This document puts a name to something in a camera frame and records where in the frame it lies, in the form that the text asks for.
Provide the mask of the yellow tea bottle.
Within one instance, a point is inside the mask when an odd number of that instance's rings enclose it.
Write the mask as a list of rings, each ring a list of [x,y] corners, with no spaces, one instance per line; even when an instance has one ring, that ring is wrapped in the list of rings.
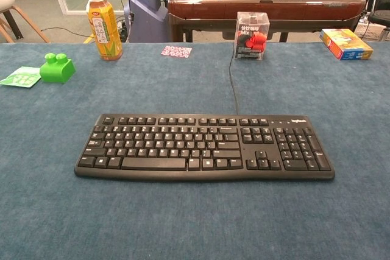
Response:
[[[112,5],[107,0],[88,0],[86,12],[101,59],[118,60],[122,43]]]

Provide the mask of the clear box with red capsules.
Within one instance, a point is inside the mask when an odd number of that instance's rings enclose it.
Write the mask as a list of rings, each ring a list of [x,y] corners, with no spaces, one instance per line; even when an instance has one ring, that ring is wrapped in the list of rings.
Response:
[[[265,12],[238,12],[234,40],[234,58],[262,60],[266,50],[270,22]]]

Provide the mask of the white plastic crate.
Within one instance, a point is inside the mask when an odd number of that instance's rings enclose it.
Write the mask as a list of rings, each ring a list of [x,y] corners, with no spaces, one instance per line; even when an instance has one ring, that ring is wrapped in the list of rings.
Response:
[[[390,41],[390,26],[386,27],[361,19],[354,30],[354,34],[366,40]]]

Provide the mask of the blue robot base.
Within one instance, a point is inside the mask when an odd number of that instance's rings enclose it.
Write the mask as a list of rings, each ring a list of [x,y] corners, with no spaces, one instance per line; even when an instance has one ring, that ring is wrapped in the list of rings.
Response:
[[[161,0],[129,0],[124,13],[131,43],[171,41],[168,9]]]

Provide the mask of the green sachet packet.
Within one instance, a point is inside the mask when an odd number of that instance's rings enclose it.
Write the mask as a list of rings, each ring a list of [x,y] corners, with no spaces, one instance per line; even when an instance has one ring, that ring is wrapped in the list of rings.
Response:
[[[41,79],[40,68],[22,66],[8,77],[0,80],[0,85],[31,88]]]

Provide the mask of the green toy block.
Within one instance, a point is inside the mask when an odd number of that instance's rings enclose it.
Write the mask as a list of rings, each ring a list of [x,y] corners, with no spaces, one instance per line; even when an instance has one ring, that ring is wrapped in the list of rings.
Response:
[[[47,53],[45,63],[40,67],[42,81],[49,83],[66,83],[76,72],[73,61],[64,53]]]

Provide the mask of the wooden chair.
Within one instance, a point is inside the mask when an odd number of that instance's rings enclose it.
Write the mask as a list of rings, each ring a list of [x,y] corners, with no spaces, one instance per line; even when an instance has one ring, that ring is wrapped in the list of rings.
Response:
[[[48,37],[39,29],[39,27],[28,17],[28,15],[15,4],[15,0],[0,0],[0,14],[5,16],[5,21],[0,17],[0,34],[7,40],[8,43],[14,43],[14,40],[7,33],[5,27],[8,27],[14,34],[17,40],[23,39],[23,35],[14,20],[11,10],[19,13],[19,15],[33,28],[45,43],[50,43]]]

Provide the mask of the yellow and blue carton box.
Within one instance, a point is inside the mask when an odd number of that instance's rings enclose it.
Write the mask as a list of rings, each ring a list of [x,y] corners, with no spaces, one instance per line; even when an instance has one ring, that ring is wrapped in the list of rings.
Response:
[[[350,29],[322,29],[320,38],[338,60],[368,60],[374,51]]]

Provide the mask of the brown mahjong table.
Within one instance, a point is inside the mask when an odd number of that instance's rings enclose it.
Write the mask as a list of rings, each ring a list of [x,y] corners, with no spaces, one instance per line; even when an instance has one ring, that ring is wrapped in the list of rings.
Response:
[[[269,33],[319,32],[324,28],[354,30],[365,0],[168,0],[173,41],[181,42],[190,30],[235,32],[238,12],[265,12]]]

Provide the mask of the black computer keyboard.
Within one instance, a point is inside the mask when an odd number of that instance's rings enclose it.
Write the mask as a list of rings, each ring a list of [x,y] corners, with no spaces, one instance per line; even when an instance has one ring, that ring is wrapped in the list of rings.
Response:
[[[310,120],[297,115],[102,114],[74,171],[152,181],[335,177]]]

